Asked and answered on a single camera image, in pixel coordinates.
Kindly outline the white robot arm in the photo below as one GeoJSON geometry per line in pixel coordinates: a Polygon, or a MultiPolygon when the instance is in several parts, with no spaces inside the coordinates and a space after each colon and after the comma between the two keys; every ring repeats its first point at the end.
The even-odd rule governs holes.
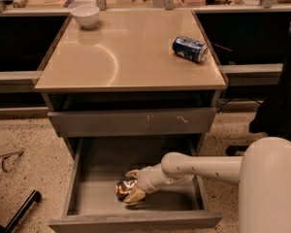
{"type": "Polygon", "coordinates": [[[126,203],[196,176],[239,186],[239,233],[291,233],[291,142],[266,137],[242,156],[189,156],[170,152],[160,163],[126,174],[135,183],[126,203]]]}

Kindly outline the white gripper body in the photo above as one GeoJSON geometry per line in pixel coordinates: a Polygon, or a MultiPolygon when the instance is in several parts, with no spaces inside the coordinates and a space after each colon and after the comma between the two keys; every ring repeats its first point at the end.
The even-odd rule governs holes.
{"type": "Polygon", "coordinates": [[[143,168],[137,177],[137,185],[145,193],[153,193],[157,191],[160,182],[161,168],[159,165],[143,168]]]}

